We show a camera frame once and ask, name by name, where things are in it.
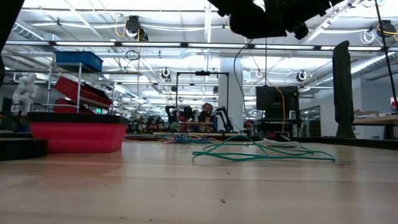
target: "wooden floor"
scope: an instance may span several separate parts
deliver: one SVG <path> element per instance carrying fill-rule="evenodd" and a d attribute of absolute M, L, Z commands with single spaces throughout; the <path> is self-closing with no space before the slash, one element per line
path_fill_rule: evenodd
<path fill-rule="evenodd" d="M 307 146 L 338 162 L 192 162 L 203 146 L 157 142 L 0 162 L 0 223 L 398 223 L 398 151 Z"/>

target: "white column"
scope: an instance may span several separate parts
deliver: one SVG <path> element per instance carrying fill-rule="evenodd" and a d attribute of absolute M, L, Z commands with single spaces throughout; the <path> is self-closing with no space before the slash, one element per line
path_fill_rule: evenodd
<path fill-rule="evenodd" d="M 220 59 L 220 72 L 229 72 L 229 97 L 228 97 L 228 116 L 233 123 L 234 131 L 243 129 L 243 95 L 239 89 L 239 84 L 234 76 L 234 58 Z M 239 83 L 243 86 L 242 64 L 241 59 L 237 58 L 235 62 L 235 70 Z M 218 106 L 227 105 L 227 77 L 225 75 L 218 76 Z M 218 130 L 224 129 L 222 121 L 218 120 Z"/>

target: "red tray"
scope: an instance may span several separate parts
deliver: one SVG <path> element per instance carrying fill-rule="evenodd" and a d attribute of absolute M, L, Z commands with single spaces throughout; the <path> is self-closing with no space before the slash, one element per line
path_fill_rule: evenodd
<path fill-rule="evenodd" d="M 112 100 L 99 96 L 99 94 L 91 91 L 90 88 L 86 87 L 87 84 L 80 86 L 80 102 L 86 105 L 95 106 L 97 108 L 108 109 L 112 105 Z M 77 90 L 78 84 L 65 77 L 60 77 L 55 84 L 54 88 L 72 101 L 77 102 Z"/>
<path fill-rule="evenodd" d="M 59 98 L 55 101 L 56 105 L 74 105 L 76 106 L 76 103 L 70 100 L 62 99 Z M 76 108 L 74 107 L 67 107 L 67 106 L 54 106 L 52 110 L 56 113 L 76 113 Z M 91 110 L 89 110 L 87 107 L 80 105 L 79 107 L 79 113 L 86 113 L 86 114 L 95 114 Z"/>
<path fill-rule="evenodd" d="M 127 118 L 109 114 L 28 113 L 35 139 L 47 139 L 51 153 L 102 153 L 121 148 Z"/>

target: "green cable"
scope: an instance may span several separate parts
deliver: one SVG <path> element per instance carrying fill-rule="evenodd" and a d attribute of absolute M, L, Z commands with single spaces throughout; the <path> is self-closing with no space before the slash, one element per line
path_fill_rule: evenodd
<path fill-rule="evenodd" d="M 234 138 L 245 138 L 247 139 L 250 143 L 228 143 Z M 257 146 L 264 154 L 259 155 L 259 154 L 248 154 L 248 153 L 235 153 L 235 152 L 225 152 L 225 153 L 217 153 L 217 152 L 212 152 L 215 149 L 221 147 L 221 146 Z M 300 149 L 294 149 L 296 153 L 293 152 L 287 152 L 287 151 L 281 151 L 280 146 L 278 147 L 270 147 L 270 146 L 263 146 L 260 145 L 256 142 L 254 142 L 252 139 L 249 139 L 247 136 L 231 136 L 227 140 L 223 141 L 222 143 L 219 144 L 212 144 L 209 146 L 206 146 L 203 149 L 203 152 L 201 151 L 194 151 L 192 152 L 192 155 L 194 157 L 192 160 L 194 160 L 197 156 L 214 156 L 222 159 L 227 159 L 231 161 L 250 161 L 250 160 L 255 160 L 255 159 L 312 159 L 312 160 L 320 160 L 320 161 L 333 161 L 335 162 L 336 159 L 329 153 L 323 152 L 323 151 L 313 151 L 309 148 L 301 146 Z M 282 156 L 269 156 L 268 153 L 266 152 L 266 149 L 278 152 L 283 154 Z M 312 157 L 315 154 L 324 154 L 327 155 L 328 157 Z M 244 156 L 243 158 L 233 158 L 229 156 Z"/>

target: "blue bin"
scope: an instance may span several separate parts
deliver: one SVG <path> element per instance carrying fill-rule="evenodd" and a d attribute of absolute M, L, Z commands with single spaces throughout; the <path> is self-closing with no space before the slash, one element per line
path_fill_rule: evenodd
<path fill-rule="evenodd" d="M 71 72 L 79 71 L 79 63 L 83 64 L 83 72 L 102 72 L 103 61 L 93 52 L 62 51 L 55 53 L 55 63 Z"/>

